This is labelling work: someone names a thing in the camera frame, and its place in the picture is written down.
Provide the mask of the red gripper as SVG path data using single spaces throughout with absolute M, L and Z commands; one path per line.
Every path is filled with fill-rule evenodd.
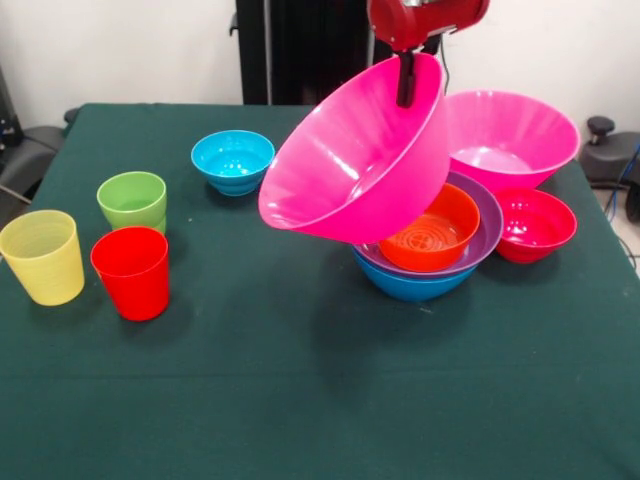
M 438 54 L 444 32 L 456 32 L 477 24 L 489 8 L 489 0 L 401 1 L 369 0 L 367 16 L 375 37 L 397 53 L 400 62 L 396 103 L 409 108 L 415 87 L 414 53 Z

